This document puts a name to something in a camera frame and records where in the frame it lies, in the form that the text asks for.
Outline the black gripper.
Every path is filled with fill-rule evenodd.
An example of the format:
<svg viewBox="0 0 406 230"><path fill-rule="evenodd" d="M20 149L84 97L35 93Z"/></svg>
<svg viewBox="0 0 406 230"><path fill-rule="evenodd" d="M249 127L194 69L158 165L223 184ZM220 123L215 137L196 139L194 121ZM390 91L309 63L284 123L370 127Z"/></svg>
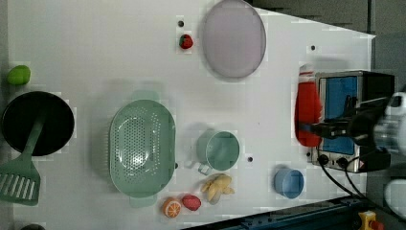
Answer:
<svg viewBox="0 0 406 230"><path fill-rule="evenodd" d="M373 144L373 130L384 115L386 103L365 102L348 109L343 115L326 119L318 124L303 125L321 139L349 137L355 144Z"/></svg>

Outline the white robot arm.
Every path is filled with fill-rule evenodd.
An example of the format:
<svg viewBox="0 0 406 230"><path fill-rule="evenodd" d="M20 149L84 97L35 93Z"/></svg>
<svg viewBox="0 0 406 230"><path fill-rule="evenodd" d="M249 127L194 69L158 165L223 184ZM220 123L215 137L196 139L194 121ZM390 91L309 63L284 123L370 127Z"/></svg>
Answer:
<svg viewBox="0 0 406 230"><path fill-rule="evenodd" d="M405 153L405 94L364 101L330 119L322 118L317 96L300 98L295 104L295 131L300 141L314 149L324 139L351 139L361 152L350 160L336 161L345 172L352 165L361 173L385 170L392 155Z"/></svg>

